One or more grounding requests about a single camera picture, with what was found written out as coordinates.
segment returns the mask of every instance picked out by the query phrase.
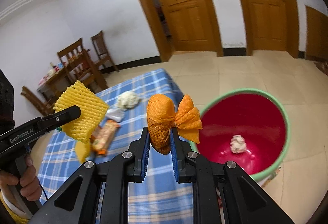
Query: tiled floor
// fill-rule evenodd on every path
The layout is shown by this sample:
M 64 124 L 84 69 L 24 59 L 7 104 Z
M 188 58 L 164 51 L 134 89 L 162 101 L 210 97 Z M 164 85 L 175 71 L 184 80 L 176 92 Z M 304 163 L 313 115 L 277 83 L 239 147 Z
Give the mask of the tiled floor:
M 265 191 L 295 224 L 306 223 L 328 187 L 328 77 L 313 62 L 293 59 L 286 52 L 254 51 L 252 57 L 174 55 L 166 63 L 113 72 L 106 80 L 110 87 L 159 68 L 167 70 L 199 110 L 217 96 L 243 87 L 268 91 L 285 106 L 291 145 L 283 170 Z

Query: blue plaid tablecloth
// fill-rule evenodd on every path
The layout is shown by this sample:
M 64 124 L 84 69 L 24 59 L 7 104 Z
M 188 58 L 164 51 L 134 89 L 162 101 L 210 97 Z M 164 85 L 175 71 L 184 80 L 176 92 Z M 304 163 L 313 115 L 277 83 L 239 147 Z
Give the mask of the blue plaid tablecloth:
M 181 90 L 163 69 L 120 83 L 97 96 L 111 107 L 117 96 L 125 91 L 136 92 L 141 100 L 135 108 L 125 112 L 107 156 L 96 158 L 96 163 L 111 160 L 117 154 L 127 151 L 130 143 L 140 138 L 143 127 L 147 126 L 146 107 L 152 95 L 168 96 L 173 100 L 175 110 L 183 98 Z M 38 174 L 48 197 L 80 166 L 74 150 L 75 144 L 76 141 L 64 132 L 56 131 L 52 135 Z M 40 200 L 45 203 L 43 194 Z M 129 223 L 192 223 L 192 185 L 175 181 L 171 154 L 162 155 L 150 147 L 144 182 L 129 183 Z

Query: yellow sleeve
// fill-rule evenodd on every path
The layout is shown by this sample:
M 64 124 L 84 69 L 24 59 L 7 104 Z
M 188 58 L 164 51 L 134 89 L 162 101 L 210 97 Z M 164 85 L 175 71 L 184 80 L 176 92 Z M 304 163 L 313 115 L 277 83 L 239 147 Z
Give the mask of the yellow sleeve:
M 13 218 L 13 220 L 17 224 L 27 224 L 27 222 L 29 221 L 28 219 L 24 219 L 24 218 L 21 218 L 20 216 L 17 216 L 14 212 L 12 212 L 9 209 L 9 207 L 7 206 L 7 204 L 3 200 L 3 197 L 2 197 L 2 193 L 1 192 L 0 192 L 0 199 L 1 199 L 1 202 L 2 202 L 3 206 L 7 209 L 8 213 L 10 214 L 10 216 Z

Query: metal pivot bolt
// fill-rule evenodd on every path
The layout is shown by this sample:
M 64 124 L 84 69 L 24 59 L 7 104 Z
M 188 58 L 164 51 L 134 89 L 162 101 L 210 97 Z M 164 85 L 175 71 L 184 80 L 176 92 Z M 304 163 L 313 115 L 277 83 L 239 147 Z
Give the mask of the metal pivot bolt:
M 197 155 L 197 153 L 196 152 L 189 152 L 188 153 L 188 157 L 189 158 L 196 158 L 198 155 Z
M 94 165 L 94 163 L 92 161 L 87 161 L 84 163 L 84 167 L 86 167 L 87 169 L 92 168 Z
M 227 162 L 227 166 L 228 166 L 228 168 L 233 169 L 233 168 L 235 168 L 237 166 L 237 164 L 234 161 L 228 161 Z
M 123 156 L 124 158 L 130 158 L 130 157 L 132 156 L 132 153 L 131 153 L 131 152 L 124 152 L 124 153 L 122 154 L 122 156 Z

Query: orange bow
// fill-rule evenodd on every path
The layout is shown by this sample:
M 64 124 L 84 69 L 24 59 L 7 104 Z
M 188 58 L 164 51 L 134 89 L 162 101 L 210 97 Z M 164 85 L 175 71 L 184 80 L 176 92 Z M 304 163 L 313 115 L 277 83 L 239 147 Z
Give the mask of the orange bow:
M 147 105 L 147 123 L 151 145 L 156 151 L 167 155 L 171 151 L 170 128 L 176 126 L 181 137 L 199 144 L 202 128 L 198 108 L 189 95 L 185 95 L 174 110 L 173 101 L 162 94 L 153 95 Z

